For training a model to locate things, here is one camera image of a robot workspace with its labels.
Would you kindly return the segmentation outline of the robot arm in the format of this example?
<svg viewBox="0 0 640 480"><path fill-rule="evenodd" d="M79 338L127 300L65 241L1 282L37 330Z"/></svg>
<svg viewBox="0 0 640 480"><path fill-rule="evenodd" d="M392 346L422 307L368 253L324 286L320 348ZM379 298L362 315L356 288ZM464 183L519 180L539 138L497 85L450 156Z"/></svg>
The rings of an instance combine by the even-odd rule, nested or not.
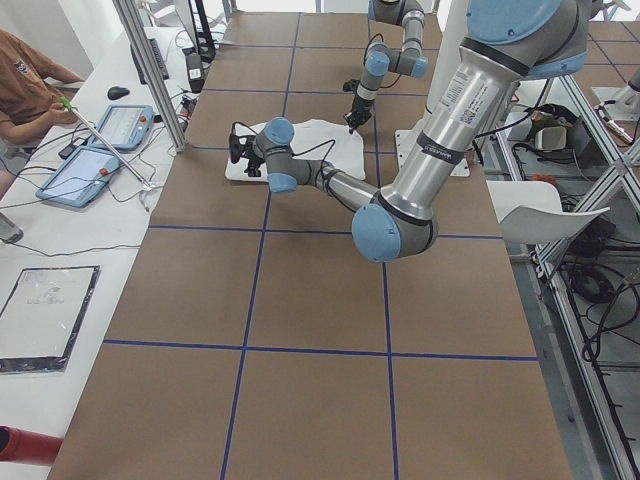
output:
<svg viewBox="0 0 640 480"><path fill-rule="evenodd" d="M524 79L574 73L584 64L588 1L472 1L465 8L460 64L394 181L376 188L325 160L306 160L291 147L294 128L283 117L262 130L229 138L232 162L265 177L274 193L314 186L352 210L352 237L374 262L417 255L435 241L432 204L509 88Z"/></svg>
<svg viewBox="0 0 640 480"><path fill-rule="evenodd" d="M425 12L418 1L370 1L368 17L371 20L403 29L400 48L389 47L382 36L371 38L363 55L363 69L359 79L343 84L344 92L354 94L350 110L344 115L349 133L354 133L372 116L378 91L388 72L399 76L422 78L428 67L423 55Z"/></svg>

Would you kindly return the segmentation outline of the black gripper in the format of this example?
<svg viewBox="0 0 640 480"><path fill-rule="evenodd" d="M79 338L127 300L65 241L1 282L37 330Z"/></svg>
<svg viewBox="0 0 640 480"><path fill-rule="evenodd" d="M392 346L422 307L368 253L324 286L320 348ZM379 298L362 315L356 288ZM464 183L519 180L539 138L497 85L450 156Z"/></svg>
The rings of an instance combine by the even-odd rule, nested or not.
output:
<svg viewBox="0 0 640 480"><path fill-rule="evenodd" d="M345 121L350 134L353 134L357 130L358 125L364 125L371 118L373 105L373 100L364 99L359 95L354 96L351 110L345 115Z"/></svg>
<svg viewBox="0 0 640 480"><path fill-rule="evenodd" d="M253 150L246 151L248 159L246 173L250 178L259 178L261 176L260 168L265 163L264 159L257 155Z"/></svg>

